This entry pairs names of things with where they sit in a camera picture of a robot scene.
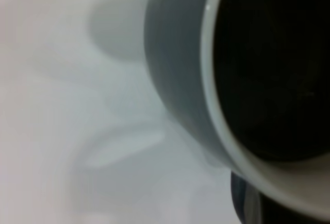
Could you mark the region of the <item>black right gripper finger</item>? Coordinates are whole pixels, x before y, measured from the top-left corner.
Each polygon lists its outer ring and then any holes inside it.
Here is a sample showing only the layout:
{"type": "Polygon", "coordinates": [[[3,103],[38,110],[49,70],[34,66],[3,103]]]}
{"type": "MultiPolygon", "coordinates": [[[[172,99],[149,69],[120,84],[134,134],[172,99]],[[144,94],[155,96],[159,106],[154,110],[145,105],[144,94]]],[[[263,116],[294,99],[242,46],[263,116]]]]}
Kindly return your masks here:
{"type": "Polygon", "coordinates": [[[230,190],[234,209],[241,223],[317,223],[266,197],[235,173],[230,176],[230,190]]]}

